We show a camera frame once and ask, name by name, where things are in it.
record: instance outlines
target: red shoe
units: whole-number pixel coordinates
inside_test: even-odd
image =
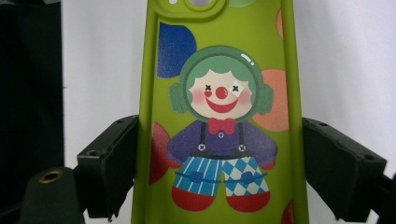
[[[206,209],[215,200],[215,196],[191,193],[175,186],[172,187],[172,197],[177,206],[192,212]]]
[[[238,212],[251,213],[264,208],[270,201],[270,197],[270,191],[267,191],[252,195],[228,196],[227,202],[231,208]]]

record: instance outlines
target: clown eye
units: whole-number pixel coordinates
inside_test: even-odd
[[[233,85],[228,88],[230,92],[232,92],[236,97],[239,97],[241,92],[244,90],[244,87],[241,86],[236,80],[233,82]]]

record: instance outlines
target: purple shirt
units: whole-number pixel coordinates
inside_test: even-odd
[[[247,121],[243,121],[239,125],[235,124],[232,134],[223,131],[211,134],[208,131],[207,124],[204,123],[205,150],[200,151],[199,146],[203,143],[202,125],[203,123],[200,120],[196,120],[169,141],[168,155],[172,160],[182,163],[189,156],[197,155],[211,159],[230,156],[236,159],[249,155],[255,158],[259,165],[264,165],[276,158],[275,142]],[[244,152],[239,151],[240,145],[246,147]]]

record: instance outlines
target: dark cloth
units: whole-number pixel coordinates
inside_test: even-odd
[[[1,218],[34,174],[64,164],[60,3],[0,5],[0,118]]]

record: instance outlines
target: white surface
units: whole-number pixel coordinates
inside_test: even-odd
[[[62,1],[66,165],[114,120],[138,113],[146,1]],[[295,1],[303,114],[396,172],[396,2]],[[311,189],[313,224],[335,221]],[[129,223],[131,195],[113,223]],[[87,223],[107,223],[87,219]],[[375,223],[375,216],[368,223]]]

